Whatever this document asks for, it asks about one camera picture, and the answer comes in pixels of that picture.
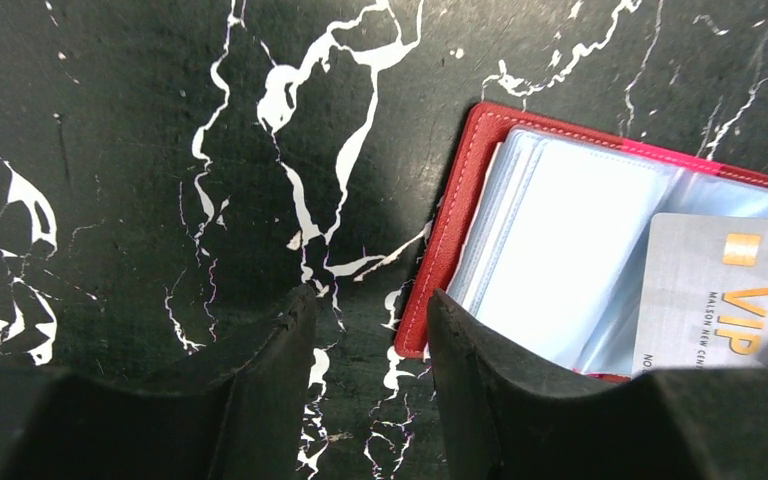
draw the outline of marble countertop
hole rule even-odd
[[[1,1],[0,365],[137,377],[308,282],[299,478],[445,478],[391,344],[481,99],[768,173],[768,1]]]

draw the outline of card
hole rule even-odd
[[[768,365],[768,219],[652,219],[632,374]]]

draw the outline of red wallet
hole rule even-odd
[[[428,301],[435,289],[446,289],[452,280],[493,153],[497,144],[503,142],[514,127],[564,136],[574,141],[587,142],[651,161],[768,189],[768,175],[759,172],[704,160],[492,103],[479,103],[472,108],[467,118],[428,248],[396,334],[395,349],[403,357],[423,356],[427,343]]]

